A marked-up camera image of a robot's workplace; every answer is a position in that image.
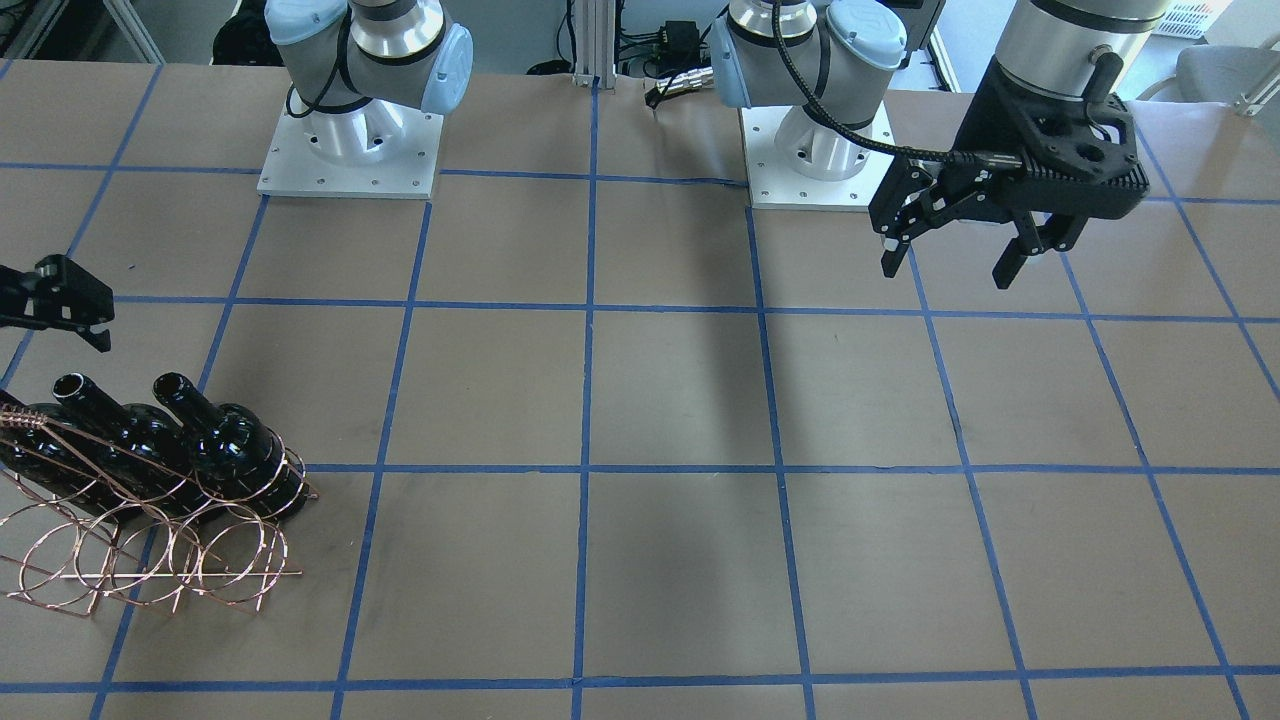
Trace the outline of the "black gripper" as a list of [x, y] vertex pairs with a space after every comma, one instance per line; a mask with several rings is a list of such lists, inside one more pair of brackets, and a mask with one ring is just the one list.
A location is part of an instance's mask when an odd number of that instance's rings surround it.
[[[1134, 115], [1116, 95], [1103, 102], [1050, 97], [1019, 85], [992, 60], [954, 140], [954, 150], [1015, 156], [1015, 170], [977, 179], [978, 167], [951, 167], [954, 193], [979, 191], [979, 219], [1002, 222], [1011, 211], [1046, 211], [1115, 220], [1149, 193], [1138, 158]], [[1015, 236], [992, 269], [998, 290], [1009, 290], [1030, 258], [1048, 246], [1033, 214], [1012, 217]], [[922, 223], [881, 222], [879, 265], [895, 278]]]

